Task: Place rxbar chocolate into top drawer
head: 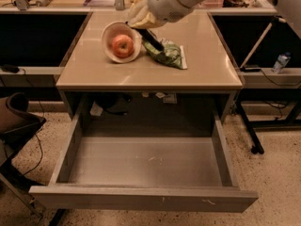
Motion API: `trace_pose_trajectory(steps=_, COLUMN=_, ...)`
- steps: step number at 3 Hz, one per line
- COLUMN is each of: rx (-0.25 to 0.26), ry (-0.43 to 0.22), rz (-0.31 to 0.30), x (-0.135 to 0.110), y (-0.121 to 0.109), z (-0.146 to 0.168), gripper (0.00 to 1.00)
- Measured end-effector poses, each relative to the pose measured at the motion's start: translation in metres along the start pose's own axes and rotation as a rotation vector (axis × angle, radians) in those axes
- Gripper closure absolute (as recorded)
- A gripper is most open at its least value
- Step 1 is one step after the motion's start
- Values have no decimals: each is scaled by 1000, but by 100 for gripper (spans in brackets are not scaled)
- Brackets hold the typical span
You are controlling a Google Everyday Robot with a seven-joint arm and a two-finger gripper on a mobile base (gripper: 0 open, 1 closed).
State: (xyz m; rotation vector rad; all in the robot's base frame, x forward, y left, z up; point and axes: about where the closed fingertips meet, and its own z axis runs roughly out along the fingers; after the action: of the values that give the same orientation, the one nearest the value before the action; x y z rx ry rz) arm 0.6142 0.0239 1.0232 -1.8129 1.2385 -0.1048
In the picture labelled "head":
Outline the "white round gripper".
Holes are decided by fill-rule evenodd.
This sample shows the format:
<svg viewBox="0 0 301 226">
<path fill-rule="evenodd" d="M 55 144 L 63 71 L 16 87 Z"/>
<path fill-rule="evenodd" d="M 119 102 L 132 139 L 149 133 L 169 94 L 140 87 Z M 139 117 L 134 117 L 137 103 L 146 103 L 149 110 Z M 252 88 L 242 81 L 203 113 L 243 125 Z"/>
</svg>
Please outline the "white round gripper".
<svg viewBox="0 0 301 226">
<path fill-rule="evenodd" d="M 134 0 L 128 13 L 128 25 L 135 29 L 157 28 L 165 22 L 176 23 L 192 11 L 180 0 Z"/>
</svg>

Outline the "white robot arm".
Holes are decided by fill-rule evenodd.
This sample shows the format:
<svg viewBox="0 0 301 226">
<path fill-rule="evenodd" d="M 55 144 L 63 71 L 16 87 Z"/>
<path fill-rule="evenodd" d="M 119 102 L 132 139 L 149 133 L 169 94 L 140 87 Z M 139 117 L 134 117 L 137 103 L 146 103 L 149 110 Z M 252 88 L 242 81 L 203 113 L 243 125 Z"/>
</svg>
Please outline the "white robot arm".
<svg viewBox="0 0 301 226">
<path fill-rule="evenodd" d="M 156 28 L 176 23 L 206 0 L 134 0 L 128 13 L 131 28 Z M 301 37 L 301 0 L 266 0 Z"/>
</svg>

